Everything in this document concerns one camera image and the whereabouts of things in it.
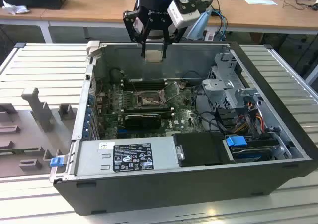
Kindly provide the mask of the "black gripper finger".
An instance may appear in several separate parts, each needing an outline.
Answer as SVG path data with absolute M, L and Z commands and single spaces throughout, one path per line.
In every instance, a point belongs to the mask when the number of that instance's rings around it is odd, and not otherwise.
M 146 39 L 148 36 L 148 22 L 146 21 L 146 25 L 142 26 L 141 32 L 137 32 L 134 28 L 134 23 L 136 22 L 137 18 L 143 18 L 143 13 L 140 9 L 136 11 L 125 11 L 123 13 L 123 21 L 128 35 L 132 42 L 136 42 L 142 45 L 141 57 L 144 58 L 146 52 Z
M 169 45 L 173 43 L 178 43 L 186 32 L 187 27 L 176 29 L 175 32 L 170 35 L 168 30 L 168 24 L 166 22 L 162 22 L 162 31 L 163 31 L 163 51 L 162 58 L 166 58 L 167 48 Z

